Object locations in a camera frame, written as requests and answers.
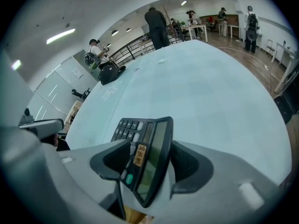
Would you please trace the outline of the wooden chair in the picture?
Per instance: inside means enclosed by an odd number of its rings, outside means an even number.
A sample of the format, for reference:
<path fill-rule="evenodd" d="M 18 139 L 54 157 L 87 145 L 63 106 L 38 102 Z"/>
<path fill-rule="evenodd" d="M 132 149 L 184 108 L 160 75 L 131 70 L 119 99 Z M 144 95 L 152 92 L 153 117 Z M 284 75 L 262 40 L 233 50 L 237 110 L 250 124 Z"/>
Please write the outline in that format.
<path fill-rule="evenodd" d="M 266 48 L 264 52 L 266 53 L 268 51 L 269 56 L 273 57 L 276 49 L 273 47 L 273 41 L 268 39 L 266 43 Z"/>

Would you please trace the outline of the light blue tablecloth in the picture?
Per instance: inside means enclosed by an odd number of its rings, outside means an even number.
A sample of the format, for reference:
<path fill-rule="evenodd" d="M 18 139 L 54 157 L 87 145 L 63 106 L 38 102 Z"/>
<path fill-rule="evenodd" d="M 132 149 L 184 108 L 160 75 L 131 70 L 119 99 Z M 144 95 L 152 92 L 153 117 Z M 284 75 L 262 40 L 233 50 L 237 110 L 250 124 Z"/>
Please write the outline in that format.
<path fill-rule="evenodd" d="M 284 120 L 262 83 L 225 52 L 200 41 L 168 46 L 98 83 L 66 141 L 71 149 L 111 140 L 122 118 L 170 116 L 174 140 L 234 154 L 276 184 L 292 169 Z"/>

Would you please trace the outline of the white table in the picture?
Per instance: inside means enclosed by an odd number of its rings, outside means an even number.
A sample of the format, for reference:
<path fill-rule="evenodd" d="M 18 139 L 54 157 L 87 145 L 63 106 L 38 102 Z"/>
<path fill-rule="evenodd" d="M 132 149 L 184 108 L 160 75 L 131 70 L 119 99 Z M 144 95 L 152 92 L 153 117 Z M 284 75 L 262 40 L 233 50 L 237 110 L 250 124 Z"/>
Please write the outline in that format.
<path fill-rule="evenodd" d="M 245 33 L 244 33 L 244 34 L 242 33 L 242 28 L 240 28 L 240 27 L 237 26 L 237 25 L 231 25 L 231 24 L 228 24 L 227 26 L 229 27 L 230 38 L 231 38 L 231 39 L 233 38 L 233 28 L 237 28 L 238 31 L 239 31 L 239 35 L 238 35 L 239 39 L 241 39 L 242 42 L 245 42 L 245 36 L 246 36 L 246 34 L 245 34 Z"/>
<path fill-rule="evenodd" d="M 198 25 L 191 25 L 191 26 L 182 26 L 181 27 L 184 30 L 188 30 L 189 33 L 191 33 L 191 29 L 194 28 L 203 28 L 204 29 L 204 34 L 205 34 L 205 42 L 208 43 L 208 37 L 207 37 L 207 29 L 205 24 L 198 24 Z"/>

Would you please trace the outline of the black office chair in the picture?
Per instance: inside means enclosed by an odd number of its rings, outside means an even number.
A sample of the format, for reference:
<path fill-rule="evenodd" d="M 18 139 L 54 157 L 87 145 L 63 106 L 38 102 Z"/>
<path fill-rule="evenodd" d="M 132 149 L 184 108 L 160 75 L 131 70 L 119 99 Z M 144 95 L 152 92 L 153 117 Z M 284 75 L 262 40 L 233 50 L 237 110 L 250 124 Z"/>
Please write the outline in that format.
<path fill-rule="evenodd" d="M 83 101 L 86 100 L 86 98 L 88 97 L 88 95 L 90 94 L 90 92 L 91 91 L 89 90 L 89 88 L 86 91 L 84 91 L 84 93 L 82 93 L 82 94 L 79 93 L 79 92 L 77 92 L 76 89 L 72 89 L 72 91 L 71 91 L 72 95 L 79 97 Z"/>

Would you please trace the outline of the white desk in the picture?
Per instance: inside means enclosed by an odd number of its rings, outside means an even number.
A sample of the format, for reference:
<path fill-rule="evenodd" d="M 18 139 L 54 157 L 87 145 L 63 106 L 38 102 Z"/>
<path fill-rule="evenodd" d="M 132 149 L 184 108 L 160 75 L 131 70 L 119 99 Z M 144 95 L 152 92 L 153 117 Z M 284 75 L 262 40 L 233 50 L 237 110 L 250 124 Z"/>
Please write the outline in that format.
<path fill-rule="evenodd" d="M 271 62 L 273 63 L 275 60 L 277 60 L 279 64 L 282 64 L 287 68 L 293 61 L 294 57 L 295 54 L 291 50 L 277 42 Z"/>

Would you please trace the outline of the black cap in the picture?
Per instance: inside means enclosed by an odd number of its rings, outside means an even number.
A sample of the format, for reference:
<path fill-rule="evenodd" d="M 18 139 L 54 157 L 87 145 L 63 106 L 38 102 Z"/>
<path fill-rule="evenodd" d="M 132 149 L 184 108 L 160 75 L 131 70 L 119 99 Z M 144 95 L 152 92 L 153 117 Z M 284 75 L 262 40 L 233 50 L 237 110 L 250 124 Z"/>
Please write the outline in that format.
<path fill-rule="evenodd" d="M 111 83 L 119 78 L 119 76 L 125 71 L 126 66 L 116 67 L 114 65 L 105 65 L 101 68 L 99 74 L 99 81 L 102 85 Z"/>

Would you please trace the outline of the black calculator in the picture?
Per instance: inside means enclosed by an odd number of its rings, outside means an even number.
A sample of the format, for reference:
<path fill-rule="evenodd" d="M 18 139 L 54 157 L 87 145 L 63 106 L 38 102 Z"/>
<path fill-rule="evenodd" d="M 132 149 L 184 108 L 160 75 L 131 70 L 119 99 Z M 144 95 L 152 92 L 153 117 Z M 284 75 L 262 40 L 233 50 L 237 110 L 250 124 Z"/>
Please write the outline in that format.
<path fill-rule="evenodd" d="M 149 207 L 162 184 L 170 160 L 173 119 L 120 119 L 112 141 L 128 141 L 105 158 L 120 173 L 119 180 L 134 194 L 140 205 Z"/>

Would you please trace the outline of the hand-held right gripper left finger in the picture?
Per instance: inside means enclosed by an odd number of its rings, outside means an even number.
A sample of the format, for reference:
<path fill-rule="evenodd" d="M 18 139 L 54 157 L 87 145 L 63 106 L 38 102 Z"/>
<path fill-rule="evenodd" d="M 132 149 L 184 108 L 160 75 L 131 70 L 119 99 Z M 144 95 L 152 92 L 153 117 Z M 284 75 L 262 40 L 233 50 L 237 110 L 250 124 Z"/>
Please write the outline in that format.
<path fill-rule="evenodd" d="M 118 140 L 93 147 L 59 152 L 78 186 L 100 207 L 125 219 L 120 176 L 129 161 L 130 141 Z"/>

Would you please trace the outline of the grey and black backpack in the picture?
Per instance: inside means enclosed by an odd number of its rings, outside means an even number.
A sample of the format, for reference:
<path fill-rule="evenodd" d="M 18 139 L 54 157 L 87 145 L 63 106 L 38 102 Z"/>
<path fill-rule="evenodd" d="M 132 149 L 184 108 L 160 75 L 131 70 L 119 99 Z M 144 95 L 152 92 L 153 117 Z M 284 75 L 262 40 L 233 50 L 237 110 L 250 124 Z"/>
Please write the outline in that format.
<path fill-rule="evenodd" d="M 293 115 L 299 114 L 299 64 L 286 77 L 282 91 L 274 98 L 274 102 L 285 124 Z"/>
<path fill-rule="evenodd" d="M 85 55 L 85 63 L 90 66 L 93 70 L 100 66 L 100 59 L 95 54 L 88 52 Z"/>

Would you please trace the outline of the black metal railing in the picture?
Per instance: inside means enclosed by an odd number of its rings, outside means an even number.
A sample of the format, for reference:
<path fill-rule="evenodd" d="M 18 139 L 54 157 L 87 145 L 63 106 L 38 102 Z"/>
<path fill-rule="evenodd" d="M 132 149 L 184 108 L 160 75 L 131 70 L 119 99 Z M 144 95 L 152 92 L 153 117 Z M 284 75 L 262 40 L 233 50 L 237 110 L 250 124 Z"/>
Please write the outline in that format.
<path fill-rule="evenodd" d="M 185 40 L 180 23 L 168 25 L 166 27 L 166 31 L 170 45 L 177 44 Z M 117 66 L 122 66 L 154 50 L 155 48 L 151 35 L 150 33 L 146 33 L 118 49 L 110 56 L 110 58 Z"/>

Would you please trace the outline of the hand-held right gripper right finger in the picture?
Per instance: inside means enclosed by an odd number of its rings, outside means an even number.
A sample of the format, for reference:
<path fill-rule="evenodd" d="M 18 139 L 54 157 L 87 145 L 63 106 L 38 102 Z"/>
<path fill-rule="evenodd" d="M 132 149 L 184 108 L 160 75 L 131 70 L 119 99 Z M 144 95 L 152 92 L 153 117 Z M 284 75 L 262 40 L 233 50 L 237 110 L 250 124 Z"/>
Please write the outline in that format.
<path fill-rule="evenodd" d="M 242 158 L 174 141 L 175 183 L 164 224 L 259 224 L 284 191 Z"/>

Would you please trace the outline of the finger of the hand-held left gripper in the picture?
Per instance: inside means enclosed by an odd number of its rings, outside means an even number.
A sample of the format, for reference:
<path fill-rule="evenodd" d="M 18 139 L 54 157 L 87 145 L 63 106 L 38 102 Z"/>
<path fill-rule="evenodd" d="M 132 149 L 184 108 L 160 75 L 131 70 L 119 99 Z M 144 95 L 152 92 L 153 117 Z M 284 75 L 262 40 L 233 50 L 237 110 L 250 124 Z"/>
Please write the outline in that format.
<path fill-rule="evenodd" d="M 62 119 L 38 120 L 20 125 L 19 128 L 32 132 L 39 139 L 44 139 L 62 131 L 64 121 Z"/>

